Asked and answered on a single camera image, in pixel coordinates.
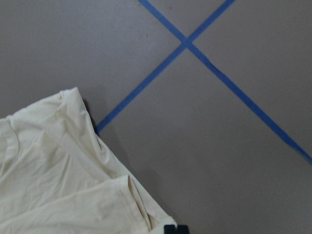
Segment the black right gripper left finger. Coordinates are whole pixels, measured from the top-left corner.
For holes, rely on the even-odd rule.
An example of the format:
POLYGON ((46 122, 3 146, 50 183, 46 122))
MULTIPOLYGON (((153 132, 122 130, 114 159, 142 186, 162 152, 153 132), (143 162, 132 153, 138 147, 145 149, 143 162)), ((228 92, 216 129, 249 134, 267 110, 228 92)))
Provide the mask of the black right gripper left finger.
POLYGON ((163 226, 164 234, 176 234, 176 224, 175 223, 167 223, 163 226))

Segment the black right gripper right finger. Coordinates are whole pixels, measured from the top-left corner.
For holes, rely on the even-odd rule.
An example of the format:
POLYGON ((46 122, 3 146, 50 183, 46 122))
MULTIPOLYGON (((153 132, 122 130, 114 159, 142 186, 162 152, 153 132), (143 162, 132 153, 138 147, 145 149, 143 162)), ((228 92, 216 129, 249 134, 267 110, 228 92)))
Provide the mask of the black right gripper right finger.
POLYGON ((185 222, 184 220, 177 220, 176 233, 177 234, 189 234, 188 223, 185 222))

